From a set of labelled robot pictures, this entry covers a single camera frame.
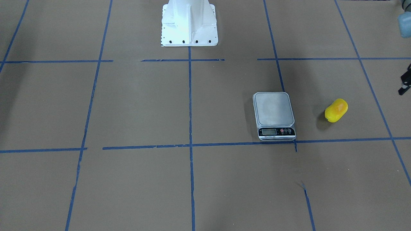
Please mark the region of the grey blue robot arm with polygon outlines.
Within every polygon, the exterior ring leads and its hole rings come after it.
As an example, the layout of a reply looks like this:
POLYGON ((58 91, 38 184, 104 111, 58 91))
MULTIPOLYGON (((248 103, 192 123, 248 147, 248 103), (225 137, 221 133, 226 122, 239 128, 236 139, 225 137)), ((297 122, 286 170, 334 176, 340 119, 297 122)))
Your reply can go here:
MULTIPOLYGON (((402 38, 411 37, 411 1, 401 0, 401 6, 404 13, 398 16, 399 30, 402 38)), ((410 89, 411 83, 411 65, 407 67, 407 71, 401 76, 402 87, 398 90, 399 95, 405 94, 410 89)))

